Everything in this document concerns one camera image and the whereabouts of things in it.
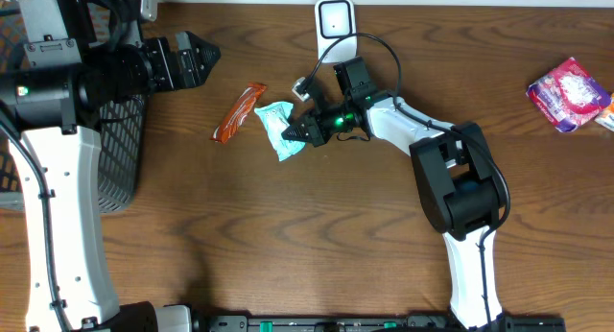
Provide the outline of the teal snack packet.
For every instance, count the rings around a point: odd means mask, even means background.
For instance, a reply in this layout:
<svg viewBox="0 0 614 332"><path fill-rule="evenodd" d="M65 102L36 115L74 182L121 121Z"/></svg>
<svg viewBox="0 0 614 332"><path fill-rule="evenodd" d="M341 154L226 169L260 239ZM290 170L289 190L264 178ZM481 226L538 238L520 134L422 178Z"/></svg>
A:
<svg viewBox="0 0 614 332"><path fill-rule="evenodd" d="M293 108L292 103L279 101L264 107L257 107L254 110L263 123L279 161L284 161L292 155L298 154L305 147L303 142L285 140L282 137L282 132L290 126L289 117Z"/></svg>

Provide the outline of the orange brown snack bar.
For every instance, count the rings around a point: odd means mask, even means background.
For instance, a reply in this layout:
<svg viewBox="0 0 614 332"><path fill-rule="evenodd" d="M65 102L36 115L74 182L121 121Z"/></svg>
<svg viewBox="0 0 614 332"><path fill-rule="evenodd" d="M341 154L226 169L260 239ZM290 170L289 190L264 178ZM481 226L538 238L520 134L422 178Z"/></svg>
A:
<svg viewBox="0 0 614 332"><path fill-rule="evenodd" d="M268 87L265 84L250 83L221 124L215 128L211 139L218 143L227 143L239 131L254 105L267 89Z"/></svg>

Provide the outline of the red purple snack bag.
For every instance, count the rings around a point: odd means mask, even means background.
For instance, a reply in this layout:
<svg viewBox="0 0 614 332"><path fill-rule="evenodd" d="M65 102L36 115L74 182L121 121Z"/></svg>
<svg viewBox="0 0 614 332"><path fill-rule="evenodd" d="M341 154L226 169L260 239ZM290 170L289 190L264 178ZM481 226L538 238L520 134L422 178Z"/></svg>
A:
<svg viewBox="0 0 614 332"><path fill-rule="evenodd" d="M611 104L610 94L575 59L531 83L527 97L559 132L573 132Z"/></svg>

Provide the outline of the orange juice carton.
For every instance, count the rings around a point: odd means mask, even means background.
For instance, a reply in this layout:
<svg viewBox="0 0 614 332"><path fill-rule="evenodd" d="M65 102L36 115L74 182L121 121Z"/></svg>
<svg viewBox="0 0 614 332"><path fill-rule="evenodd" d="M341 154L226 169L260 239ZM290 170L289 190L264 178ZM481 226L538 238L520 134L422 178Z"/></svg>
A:
<svg viewBox="0 0 614 332"><path fill-rule="evenodd" d="M614 96L610 96L610 103L595 117L594 121L604 128L614 131Z"/></svg>

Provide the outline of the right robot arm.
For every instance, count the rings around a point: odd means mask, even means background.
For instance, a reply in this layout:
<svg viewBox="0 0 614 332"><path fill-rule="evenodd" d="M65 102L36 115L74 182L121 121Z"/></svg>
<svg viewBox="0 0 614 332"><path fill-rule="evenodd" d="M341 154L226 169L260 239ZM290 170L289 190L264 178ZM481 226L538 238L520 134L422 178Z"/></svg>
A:
<svg viewBox="0 0 614 332"><path fill-rule="evenodd" d="M360 57L336 64L334 72L343 95L337 105L326 102L313 76L294 83L294 94L315 105L283 131L283 138L318 147L360 128L407 154L424 215L446 247L453 317L464 330L494 327L503 309L493 246L510 196L480 127L440 122L410 107L396 90L378 88Z"/></svg>

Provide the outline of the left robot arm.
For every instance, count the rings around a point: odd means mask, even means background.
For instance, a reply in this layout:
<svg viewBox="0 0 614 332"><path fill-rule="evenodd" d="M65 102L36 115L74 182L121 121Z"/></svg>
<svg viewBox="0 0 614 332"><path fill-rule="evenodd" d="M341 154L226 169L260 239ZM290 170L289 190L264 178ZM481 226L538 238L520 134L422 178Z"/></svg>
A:
<svg viewBox="0 0 614 332"><path fill-rule="evenodd" d="M1 130L24 201L30 331L202 331L186 304L121 304L99 203L101 109L201 86L220 49L190 32L143 37L158 0L17 0L28 69L1 77Z"/></svg>

